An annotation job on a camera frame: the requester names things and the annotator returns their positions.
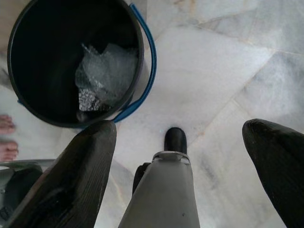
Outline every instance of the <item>white marble tile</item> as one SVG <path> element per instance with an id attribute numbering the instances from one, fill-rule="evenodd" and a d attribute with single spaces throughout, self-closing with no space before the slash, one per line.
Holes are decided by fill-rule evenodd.
<path id="1" fill-rule="evenodd" d="M 1 135 L 0 139 L 18 143 L 18 160 L 56 158 L 62 129 L 39 120 L 17 100 L 14 92 L 0 85 L 0 114 L 12 116 L 16 125 L 14 134 Z"/>
<path id="2" fill-rule="evenodd" d="M 304 53 L 304 2 L 261 0 L 249 41 L 277 50 Z"/>
<path id="3" fill-rule="evenodd" d="M 114 153 L 133 173 L 162 150 L 164 134 L 171 126 L 182 127 L 189 142 L 202 134 L 272 55 L 264 48 L 187 27 L 167 30 L 156 44 L 154 86 L 142 107 L 122 122 Z"/>
<path id="4" fill-rule="evenodd" d="M 276 53 L 237 95 L 253 117 L 304 132 L 304 56 Z"/>
<path id="5" fill-rule="evenodd" d="M 276 213 L 258 228 L 286 228 L 286 226 L 280 216 Z"/>
<path id="6" fill-rule="evenodd" d="M 258 0 L 178 0 L 176 1 L 192 18 L 200 22 L 254 10 Z"/>
<path id="7" fill-rule="evenodd" d="M 175 0 L 147 1 L 147 24 L 154 39 L 157 39 L 177 16 L 179 8 L 174 2 Z"/>
<path id="8" fill-rule="evenodd" d="M 204 23 L 257 8 L 258 0 L 148 0 L 147 22 L 154 38 L 172 24 Z"/>
<path id="9" fill-rule="evenodd" d="M 131 199 L 132 187 L 131 172 L 113 160 L 95 228 L 118 227 Z"/>
<path id="10" fill-rule="evenodd" d="M 201 227 L 256 228 L 276 214 L 243 143 L 248 119 L 231 101 L 188 149 Z"/>
<path id="11" fill-rule="evenodd" d="M 54 154 L 58 157 L 63 150 L 69 145 L 72 139 L 77 135 L 77 129 L 62 128 Z"/>
<path id="12" fill-rule="evenodd" d="M 247 41 L 256 13 L 256 10 L 251 10 L 241 14 L 212 20 L 207 23 L 198 24 L 198 27 L 210 29 L 230 37 L 239 38 L 242 41 Z"/>
<path id="13" fill-rule="evenodd" d="M 0 0 L 0 51 L 7 49 L 10 32 L 29 0 Z"/>

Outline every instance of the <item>person's foot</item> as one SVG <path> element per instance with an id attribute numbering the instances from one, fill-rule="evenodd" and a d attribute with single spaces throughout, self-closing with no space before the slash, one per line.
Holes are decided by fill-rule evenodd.
<path id="1" fill-rule="evenodd" d="M 15 142 L 0 142 L 0 162 L 9 162 L 16 159 L 18 145 Z"/>
<path id="2" fill-rule="evenodd" d="M 15 131 L 15 126 L 11 117 L 0 115 L 0 134 L 11 134 Z M 17 157 L 18 145 L 15 142 L 0 142 L 0 162 L 12 161 Z"/>
<path id="3" fill-rule="evenodd" d="M 0 134 L 11 134 L 15 131 L 15 125 L 8 115 L 0 115 Z"/>

